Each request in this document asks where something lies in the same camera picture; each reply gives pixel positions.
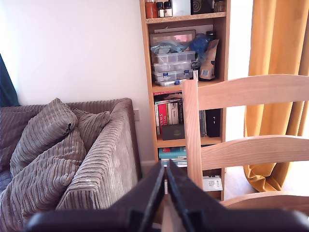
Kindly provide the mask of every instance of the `wooden chair post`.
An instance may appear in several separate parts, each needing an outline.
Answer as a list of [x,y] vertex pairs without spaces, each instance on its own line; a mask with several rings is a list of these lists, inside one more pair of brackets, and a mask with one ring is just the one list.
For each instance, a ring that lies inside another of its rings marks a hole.
[[203,189],[197,80],[187,80],[183,83],[183,118],[188,175],[197,186]]

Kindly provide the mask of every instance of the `chair backrest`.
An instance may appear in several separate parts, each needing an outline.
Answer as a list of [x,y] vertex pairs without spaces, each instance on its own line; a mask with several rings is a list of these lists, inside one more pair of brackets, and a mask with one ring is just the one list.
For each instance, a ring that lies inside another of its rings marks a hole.
[[199,110],[309,100],[309,77],[287,74],[250,76],[197,87],[183,83],[183,114],[189,177],[203,188],[202,170],[309,160],[309,141],[295,136],[247,137],[201,148]]

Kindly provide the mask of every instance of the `stacked plastic organizer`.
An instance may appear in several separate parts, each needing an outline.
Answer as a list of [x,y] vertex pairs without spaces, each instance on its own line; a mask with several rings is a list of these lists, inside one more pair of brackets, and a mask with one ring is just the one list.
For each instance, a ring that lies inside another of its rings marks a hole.
[[195,51],[184,51],[169,54],[153,54],[153,72],[155,84],[159,86],[179,85],[181,81],[193,77],[191,61]]

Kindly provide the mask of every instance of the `sofa armrest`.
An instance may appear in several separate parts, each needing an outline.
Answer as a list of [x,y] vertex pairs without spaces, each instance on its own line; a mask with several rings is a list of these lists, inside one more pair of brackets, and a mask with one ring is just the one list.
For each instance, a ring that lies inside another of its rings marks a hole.
[[121,99],[57,209],[107,208],[130,191],[140,177],[132,101]]

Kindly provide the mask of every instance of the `mustard curtain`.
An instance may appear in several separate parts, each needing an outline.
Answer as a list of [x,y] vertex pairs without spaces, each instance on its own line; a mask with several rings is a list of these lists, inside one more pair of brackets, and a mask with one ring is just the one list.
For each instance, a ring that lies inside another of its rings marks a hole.
[[[249,75],[309,75],[309,0],[254,0]],[[245,136],[301,136],[308,102],[247,106]],[[244,166],[258,191],[281,190],[290,163]]]

